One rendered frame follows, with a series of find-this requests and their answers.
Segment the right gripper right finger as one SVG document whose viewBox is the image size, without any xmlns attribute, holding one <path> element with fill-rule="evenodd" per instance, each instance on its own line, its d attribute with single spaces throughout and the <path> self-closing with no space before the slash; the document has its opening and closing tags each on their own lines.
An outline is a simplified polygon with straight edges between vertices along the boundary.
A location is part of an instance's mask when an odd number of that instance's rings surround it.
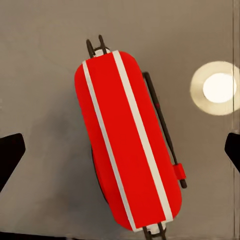
<svg viewBox="0 0 240 240">
<path fill-rule="evenodd" d="M 237 170 L 240 172 L 240 135 L 229 133 L 224 150 Z"/>
</svg>

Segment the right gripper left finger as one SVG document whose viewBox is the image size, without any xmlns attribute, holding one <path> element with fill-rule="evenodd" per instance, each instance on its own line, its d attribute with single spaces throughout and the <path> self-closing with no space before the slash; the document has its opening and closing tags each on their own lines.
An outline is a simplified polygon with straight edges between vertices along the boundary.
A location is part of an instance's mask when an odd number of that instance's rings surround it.
<svg viewBox="0 0 240 240">
<path fill-rule="evenodd" d="M 0 192 L 26 152 L 21 133 L 0 138 Z"/>
</svg>

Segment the radio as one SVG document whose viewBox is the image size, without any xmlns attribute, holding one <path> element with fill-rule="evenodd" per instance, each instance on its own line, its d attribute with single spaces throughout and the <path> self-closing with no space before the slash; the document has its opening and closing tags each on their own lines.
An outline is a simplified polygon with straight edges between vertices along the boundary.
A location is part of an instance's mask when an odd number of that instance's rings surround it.
<svg viewBox="0 0 240 240">
<path fill-rule="evenodd" d="M 166 239 L 166 223 L 180 212 L 186 175 L 176 159 L 150 74 L 128 53 L 86 40 L 90 59 L 75 73 L 75 90 L 91 141 L 100 189 L 116 222 Z M 151 99 L 166 141 L 171 162 Z"/>
</svg>

